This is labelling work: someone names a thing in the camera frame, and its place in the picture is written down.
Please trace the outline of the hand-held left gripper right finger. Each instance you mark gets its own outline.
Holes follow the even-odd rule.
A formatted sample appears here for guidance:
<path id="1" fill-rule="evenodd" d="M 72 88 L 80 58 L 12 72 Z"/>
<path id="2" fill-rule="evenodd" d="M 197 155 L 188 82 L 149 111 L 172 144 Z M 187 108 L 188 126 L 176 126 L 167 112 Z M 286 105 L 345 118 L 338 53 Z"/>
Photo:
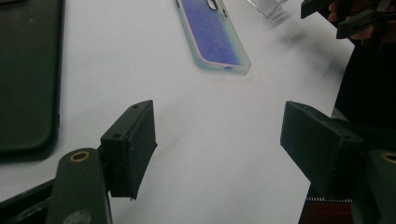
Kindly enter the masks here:
<path id="1" fill-rule="evenodd" d="M 354 182 L 352 161 L 364 140 L 338 119 L 309 105 L 285 104 L 280 145 L 325 199 L 350 196 Z"/>

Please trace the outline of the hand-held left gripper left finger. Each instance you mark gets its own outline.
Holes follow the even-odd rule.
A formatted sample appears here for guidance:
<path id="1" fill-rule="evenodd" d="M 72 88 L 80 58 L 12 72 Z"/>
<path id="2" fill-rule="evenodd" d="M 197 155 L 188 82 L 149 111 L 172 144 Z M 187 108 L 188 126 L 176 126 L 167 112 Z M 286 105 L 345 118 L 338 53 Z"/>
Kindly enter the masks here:
<path id="1" fill-rule="evenodd" d="M 137 197 L 156 146 L 153 101 L 131 105 L 101 137 L 112 197 Z"/>

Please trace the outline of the clear slotted rack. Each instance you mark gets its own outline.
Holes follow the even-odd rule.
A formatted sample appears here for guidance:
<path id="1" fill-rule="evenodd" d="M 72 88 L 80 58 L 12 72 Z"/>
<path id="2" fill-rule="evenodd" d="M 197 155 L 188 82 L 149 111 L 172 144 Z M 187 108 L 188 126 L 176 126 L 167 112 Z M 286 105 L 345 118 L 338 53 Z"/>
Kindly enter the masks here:
<path id="1" fill-rule="evenodd" d="M 288 0 L 247 0 L 264 18 L 270 18 Z"/>

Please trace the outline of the iridescent blue phone case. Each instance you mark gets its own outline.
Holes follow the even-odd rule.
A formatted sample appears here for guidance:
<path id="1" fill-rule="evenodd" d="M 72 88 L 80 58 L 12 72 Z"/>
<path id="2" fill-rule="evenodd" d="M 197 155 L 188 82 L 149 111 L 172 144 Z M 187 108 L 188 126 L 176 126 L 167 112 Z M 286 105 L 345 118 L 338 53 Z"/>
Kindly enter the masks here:
<path id="1" fill-rule="evenodd" d="M 246 74 L 250 59 L 222 0 L 176 0 L 195 63 L 202 69 Z"/>

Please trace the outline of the black phone case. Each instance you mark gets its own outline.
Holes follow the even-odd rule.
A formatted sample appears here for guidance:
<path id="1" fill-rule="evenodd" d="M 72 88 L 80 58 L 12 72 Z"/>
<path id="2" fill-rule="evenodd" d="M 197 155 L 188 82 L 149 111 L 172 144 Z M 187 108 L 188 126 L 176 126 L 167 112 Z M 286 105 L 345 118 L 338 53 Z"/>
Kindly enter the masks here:
<path id="1" fill-rule="evenodd" d="M 0 164 L 40 161 L 59 133 L 65 0 L 0 0 Z"/>

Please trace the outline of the dark red cloth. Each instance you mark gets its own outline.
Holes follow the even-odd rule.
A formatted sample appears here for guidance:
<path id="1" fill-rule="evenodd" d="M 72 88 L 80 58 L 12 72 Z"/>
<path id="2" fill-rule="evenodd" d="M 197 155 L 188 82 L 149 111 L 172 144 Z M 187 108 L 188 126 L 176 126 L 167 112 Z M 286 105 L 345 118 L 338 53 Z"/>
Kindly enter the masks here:
<path id="1" fill-rule="evenodd" d="M 298 224 L 354 224 L 349 203 L 309 202 Z"/>

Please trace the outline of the white table board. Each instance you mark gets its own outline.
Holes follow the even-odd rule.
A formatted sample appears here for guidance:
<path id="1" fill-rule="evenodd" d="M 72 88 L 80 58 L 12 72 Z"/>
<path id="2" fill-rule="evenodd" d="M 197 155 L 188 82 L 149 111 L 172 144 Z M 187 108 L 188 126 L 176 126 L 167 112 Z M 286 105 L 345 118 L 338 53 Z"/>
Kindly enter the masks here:
<path id="1" fill-rule="evenodd" d="M 288 0 L 264 18 L 223 0 L 251 66 L 199 68 L 175 0 L 66 0 L 61 124 L 44 161 L 0 165 L 0 202 L 52 179 L 69 151 L 97 147 L 135 103 L 154 103 L 157 148 L 114 224 L 298 224 L 308 180 L 280 146 L 284 105 L 331 114 L 353 50 Z"/>

